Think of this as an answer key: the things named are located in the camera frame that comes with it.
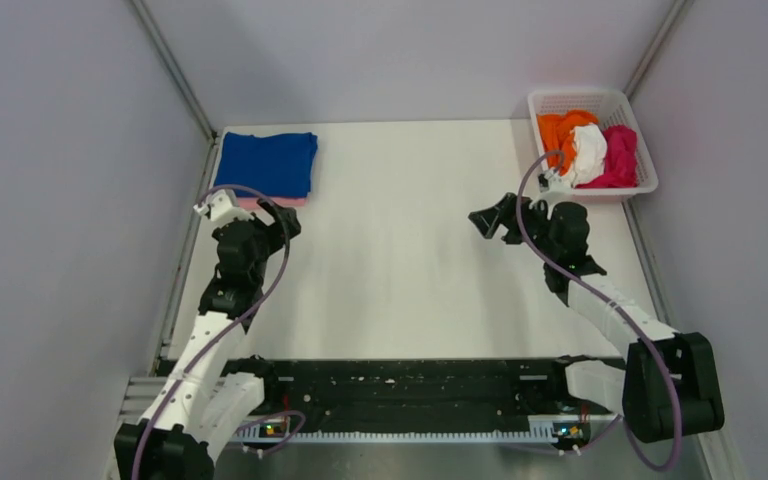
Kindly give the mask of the orange t shirt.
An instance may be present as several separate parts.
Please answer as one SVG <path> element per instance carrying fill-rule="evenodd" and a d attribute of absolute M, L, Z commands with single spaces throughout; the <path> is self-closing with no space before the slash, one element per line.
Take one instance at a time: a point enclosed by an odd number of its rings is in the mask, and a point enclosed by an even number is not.
<path fill-rule="evenodd" d="M 574 109 L 565 114 L 538 115 L 537 124 L 544 150 L 563 153 L 563 157 L 554 155 L 547 160 L 548 165 L 556 168 L 561 174 L 569 171 L 577 156 L 574 148 L 576 127 L 594 126 L 597 143 L 605 142 L 604 135 L 597 125 L 597 117 L 585 110 Z"/>

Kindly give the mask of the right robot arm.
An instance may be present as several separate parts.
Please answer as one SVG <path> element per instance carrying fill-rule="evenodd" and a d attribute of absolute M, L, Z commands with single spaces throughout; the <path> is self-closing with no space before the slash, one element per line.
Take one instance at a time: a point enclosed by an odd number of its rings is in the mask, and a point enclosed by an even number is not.
<path fill-rule="evenodd" d="M 620 415 L 643 443 L 713 432 L 725 424 L 710 341 L 681 333 L 623 294 L 589 252 L 587 209 L 574 202 L 554 207 L 514 193 L 469 213 L 485 239 L 499 228 L 507 245 L 535 248 L 548 290 L 621 354 L 615 367 L 586 355 L 558 359 L 546 385 L 549 404 L 572 412 L 584 401 Z"/>

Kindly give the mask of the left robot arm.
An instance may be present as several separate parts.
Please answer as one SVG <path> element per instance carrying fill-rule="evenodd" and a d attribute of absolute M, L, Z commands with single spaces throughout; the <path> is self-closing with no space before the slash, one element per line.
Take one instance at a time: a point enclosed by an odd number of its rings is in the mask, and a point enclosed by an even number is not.
<path fill-rule="evenodd" d="M 279 404 L 281 388 L 274 380 L 222 373 L 277 287 L 264 283 L 269 259 L 287 255 L 289 241 L 301 232 L 294 208 L 264 199 L 257 205 L 271 222 L 240 206 L 229 190 L 194 207 L 213 227 L 218 261 L 173 370 L 139 419 L 122 424 L 114 437 L 122 479 L 210 479 L 245 418 Z"/>

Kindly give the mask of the folded pink t shirt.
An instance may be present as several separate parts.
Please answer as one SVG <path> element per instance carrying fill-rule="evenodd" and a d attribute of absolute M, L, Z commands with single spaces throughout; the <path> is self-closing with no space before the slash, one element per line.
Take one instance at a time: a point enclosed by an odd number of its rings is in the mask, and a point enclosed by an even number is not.
<path fill-rule="evenodd" d="M 260 198 L 255 197 L 238 197 L 237 204 L 246 210 L 261 210 L 259 205 Z M 286 198 L 286 197 L 271 197 L 270 201 L 283 208 L 297 208 L 302 207 L 307 203 L 306 198 Z"/>

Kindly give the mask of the folded blue t shirt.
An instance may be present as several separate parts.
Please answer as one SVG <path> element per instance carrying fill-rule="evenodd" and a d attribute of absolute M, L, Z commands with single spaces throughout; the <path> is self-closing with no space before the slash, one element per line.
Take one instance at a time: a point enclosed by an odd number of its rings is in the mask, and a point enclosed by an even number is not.
<path fill-rule="evenodd" d="M 224 136 L 214 183 L 243 185 L 270 197 L 305 198 L 312 190 L 318 136 Z"/>

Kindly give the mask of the white t shirt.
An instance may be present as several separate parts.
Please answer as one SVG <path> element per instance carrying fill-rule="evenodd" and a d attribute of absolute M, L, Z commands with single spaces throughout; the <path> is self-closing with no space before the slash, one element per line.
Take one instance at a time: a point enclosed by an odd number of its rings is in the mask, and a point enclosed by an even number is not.
<path fill-rule="evenodd" d="M 607 149 L 605 136 L 596 124 L 573 127 L 562 144 L 561 182 L 576 188 L 596 180 L 605 171 Z"/>

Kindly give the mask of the magenta t shirt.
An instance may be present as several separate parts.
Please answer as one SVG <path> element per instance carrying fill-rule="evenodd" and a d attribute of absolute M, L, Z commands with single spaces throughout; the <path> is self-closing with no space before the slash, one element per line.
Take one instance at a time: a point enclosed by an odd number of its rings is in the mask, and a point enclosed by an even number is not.
<path fill-rule="evenodd" d="M 616 125 L 605 130 L 603 136 L 607 142 L 604 171 L 594 180 L 578 185 L 577 189 L 637 187 L 637 133 L 625 125 Z"/>

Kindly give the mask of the white plastic basket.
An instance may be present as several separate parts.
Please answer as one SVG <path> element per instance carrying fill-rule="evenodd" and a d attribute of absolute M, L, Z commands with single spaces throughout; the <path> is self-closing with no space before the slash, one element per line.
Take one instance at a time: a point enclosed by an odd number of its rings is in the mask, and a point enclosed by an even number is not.
<path fill-rule="evenodd" d="M 619 90 L 597 87 L 566 87 L 538 89 L 527 97 L 532 130 L 537 143 L 537 152 L 545 153 L 540 138 L 537 116 L 544 114 L 565 114 L 569 110 L 585 110 L 597 117 L 601 130 L 616 125 L 625 125 L 637 133 L 638 145 L 638 186 L 635 188 L 572 189 L 572 195 L 562 200 L 580 203 L 621 202 L 635 195 L 653 192 L 658 186 L 658 177 L 634 116 L 627 96 Z"/>

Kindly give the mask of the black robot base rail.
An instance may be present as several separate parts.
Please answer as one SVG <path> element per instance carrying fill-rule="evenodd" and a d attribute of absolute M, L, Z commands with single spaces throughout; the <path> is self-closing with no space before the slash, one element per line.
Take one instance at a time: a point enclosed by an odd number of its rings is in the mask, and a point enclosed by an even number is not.
<path fill-rule="evenodd" d="M 254 373 L 256 414 L 296 410 L 298 443 L 585 442 L 612 413 L 560 392 L 553 359 L 228 361 L 220 375 Z"/>

